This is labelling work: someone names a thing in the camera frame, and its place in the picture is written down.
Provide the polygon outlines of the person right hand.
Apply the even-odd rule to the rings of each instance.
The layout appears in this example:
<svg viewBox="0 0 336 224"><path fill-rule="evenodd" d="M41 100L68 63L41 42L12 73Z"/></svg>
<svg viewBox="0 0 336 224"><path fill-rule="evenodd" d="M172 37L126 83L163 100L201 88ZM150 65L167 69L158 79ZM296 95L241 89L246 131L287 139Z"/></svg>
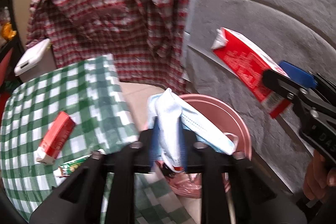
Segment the person right hand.
<svg viewBox="0 0 336 224"><path fill-rule="evenodd" d="M327 170L325 158L314 150L313 159L307 166L303 193L309 200L325 200L331 188L335 188L335 168Z"/></svg>

